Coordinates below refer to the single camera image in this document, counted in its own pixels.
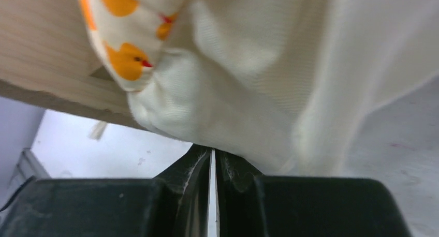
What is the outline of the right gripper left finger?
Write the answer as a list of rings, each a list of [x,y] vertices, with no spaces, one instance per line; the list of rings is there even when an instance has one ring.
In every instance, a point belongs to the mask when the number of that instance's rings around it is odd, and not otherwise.
[[[210,159],[192,145],[150,179],[31,180],[1,236],[207,236]]]

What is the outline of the wooden pet bed frame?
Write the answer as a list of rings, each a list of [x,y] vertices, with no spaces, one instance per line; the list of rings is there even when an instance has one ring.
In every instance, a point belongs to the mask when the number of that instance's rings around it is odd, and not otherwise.
[[[126,95],[102,71],[77,0],[1,0],[1,95],[138,128]]]

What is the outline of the orange patterned pet mattress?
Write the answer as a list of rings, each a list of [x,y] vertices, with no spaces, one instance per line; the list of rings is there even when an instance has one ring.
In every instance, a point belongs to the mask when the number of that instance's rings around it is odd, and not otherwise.
[[[335,175],[366,116],[438,75],[438,0],[77,0],[147,130]]]

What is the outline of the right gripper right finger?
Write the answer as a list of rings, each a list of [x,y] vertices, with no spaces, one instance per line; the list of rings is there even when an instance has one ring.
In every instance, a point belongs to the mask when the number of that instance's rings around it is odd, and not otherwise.
[[[215,151],[220,236],[410,236],[389,190],[365,178],[262,174]]]

